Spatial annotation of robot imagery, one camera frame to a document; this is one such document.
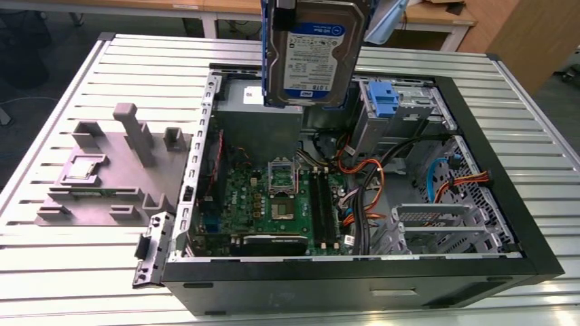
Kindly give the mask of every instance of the hard drive label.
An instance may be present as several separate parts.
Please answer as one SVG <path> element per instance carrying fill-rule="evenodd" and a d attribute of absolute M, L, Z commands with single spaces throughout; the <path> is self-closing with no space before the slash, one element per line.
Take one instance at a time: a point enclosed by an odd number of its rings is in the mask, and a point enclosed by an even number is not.
<path fill-rule="evenodd" d="M 292 97 L 321 98 L 332 90 L 337 60 L 332 51 L 344 40 L 339 24 L 303 22 L 287 39 L 284 91 Z"/>

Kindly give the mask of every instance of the motherboard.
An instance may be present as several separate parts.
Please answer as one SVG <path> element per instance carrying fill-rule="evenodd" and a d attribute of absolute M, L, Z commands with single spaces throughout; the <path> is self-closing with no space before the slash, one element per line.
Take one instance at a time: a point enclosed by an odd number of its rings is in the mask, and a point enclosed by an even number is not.
<path fill-rule="evenodd" d="M 193 239 L 197 254 L 203 251 L 205 256 L 236 256 L 240 241 L 265 238 L 304 241 L 307 250 L 301 255 L 347 254 L 339 245 L 335 208 L 344 194 L 343 175 L 295 169 L 293 163 L 287 166 L 291 168 L 269 165 L 228 171 L 223 212 L 203 213 L 205 232 Z"/>

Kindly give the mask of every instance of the aluminum grid surface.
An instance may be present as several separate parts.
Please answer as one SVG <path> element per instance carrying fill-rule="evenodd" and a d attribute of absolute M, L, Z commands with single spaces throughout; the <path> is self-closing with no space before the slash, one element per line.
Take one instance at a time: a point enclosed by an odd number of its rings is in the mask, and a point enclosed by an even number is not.
<path fill-rule="evenodd" d="M 260 65 L 257 42 L 117 35 L 99 41 L 0 195 L 0 323 L 95 325 L 245 320 L 272 325 L 291 316 L 193 317 L 167 289 L 131 288 L 135 227 L 33 225 L 47 188 L 59 177 L 80 119 L 120 131 L 116 102 L 133 102 L 152 132 L 195 134 L 209 62 Z M 580 319 L 580 176 L 559 134 L 512 90 L 484 55 L 367 48 L 359 71 L 453 77 L 567 274 L 512 289 L 461 310 L 293 315 L 292 323 L 340 325 L 573 325 Z"/>

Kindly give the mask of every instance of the green motherboard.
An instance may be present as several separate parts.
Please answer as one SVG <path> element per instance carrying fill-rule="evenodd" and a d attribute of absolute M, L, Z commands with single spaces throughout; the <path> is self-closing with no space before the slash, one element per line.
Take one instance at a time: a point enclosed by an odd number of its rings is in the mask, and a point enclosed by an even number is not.
<path fill-rule="evenodd" d="M 344 248 L 339 247 L 339 239 L 327 241 L 321 245 L 315 240 L 315 226 L 312 225 L 312 204 L 311 204 L 311 170 L 299 170 L 297 185 L 293 183 L 295 176 L 289 170 L 273 170 L 268 174 L 268 168 L 260 169 L 232 169 L 228 171 L 225 183 L 224 209 L 219 217 L 204 216 L 207 236 L 205 248 L 212 256 L 228 256 L 231 235 L 268 234 L 280 236 L 303 236 L 308 238 L 307 255 L 341 255 Z M 280 196 L 271 191 L 271 185 L 293 185 L 292 194 Z M 340 174 L 327 174 L 329 202 L 337 199 L 337 193 L 344 185 L 344 178 Z M 332 216 L 327 216 L 332 227 L 339 234 L 339 216 L 335 205 L 331 210 Z"/>

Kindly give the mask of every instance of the blue cable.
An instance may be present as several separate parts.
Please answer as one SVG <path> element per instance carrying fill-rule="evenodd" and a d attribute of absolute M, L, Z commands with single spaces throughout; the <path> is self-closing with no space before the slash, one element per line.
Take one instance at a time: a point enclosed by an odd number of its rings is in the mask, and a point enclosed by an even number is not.
<path fill-rule="evenodd" d="M 433 192 L 433 174 L 435 174 L 435 168 L 437 167 L 437 164 L 440 162 L 447 163 L 448 160 L 447 158 L 436 158 L 432 162 L 432 165 L 429 165 L 428 167 L 428 171 L 427 171 L 427 198 L 429 202 L 433 202 L 435 200 L 435 192 Z"/>

